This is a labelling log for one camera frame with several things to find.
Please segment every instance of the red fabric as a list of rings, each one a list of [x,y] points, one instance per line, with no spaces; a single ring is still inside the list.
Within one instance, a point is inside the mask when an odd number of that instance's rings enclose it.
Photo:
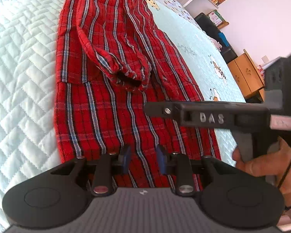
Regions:
[[[183,58],[154,23],[145,0],[66,0],[56,55],[55,129],[62,161],[97,159],[129,144],[129,176],[119,186],[165,187],[155,147],[191,159],[220,159],[213,130],[149,118],[147,101],[203,100]]]

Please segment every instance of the pink label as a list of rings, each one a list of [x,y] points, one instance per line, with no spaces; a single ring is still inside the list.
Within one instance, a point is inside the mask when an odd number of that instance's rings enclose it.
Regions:
[[[291,116],[271,115],[269,127],[272,130],[291,130]]]

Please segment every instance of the cabinet door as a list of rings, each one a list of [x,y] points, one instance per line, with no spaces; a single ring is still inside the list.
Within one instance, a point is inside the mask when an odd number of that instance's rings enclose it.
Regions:
[[[248,95],[251,94],[250,88],[242,75],[241,71],[239,70],[236,62],[232,60],[230,63],[227,64],[230,72],[232,73],[234,80],[236,81],[237,85],[239,86],[243,96],[246,98]]]
[[[250,62],[246,54],[242,54],[235,59],[235,62],[244,76],[251,92],[258,91],[264,87],[254,64]]]

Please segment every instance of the bed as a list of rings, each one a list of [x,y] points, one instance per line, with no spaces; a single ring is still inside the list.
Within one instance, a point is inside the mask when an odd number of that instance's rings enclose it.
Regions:
[[[58,20],[65,0],[0,0],[0,232],[4,193],[60,161],[53,125]],[[226,63],[176,0],[147,0],[158,28],[177,46],[205,100],[244,102]],[[215,130],[233,165],[235,141]]]

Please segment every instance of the silver bolt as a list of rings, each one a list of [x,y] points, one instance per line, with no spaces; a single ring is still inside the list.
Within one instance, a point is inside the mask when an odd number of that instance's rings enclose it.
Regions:
[[[97,194],[105,194],[109,191],[109,189],[106,186],[97,186],[94,187],[94,192]]]
[[[190,185],[182,185],[179,187],[179,191],[181,194],[188,194],[193,192],[194,188]]]
[[[166,108],[164,111],[165,111],[165,113],[166,113],[166,114],[168,114],[168,115],[170,115],[170,114],[171,114],[171,110],[170,110],[170,109],[168,109],[168,108]]]

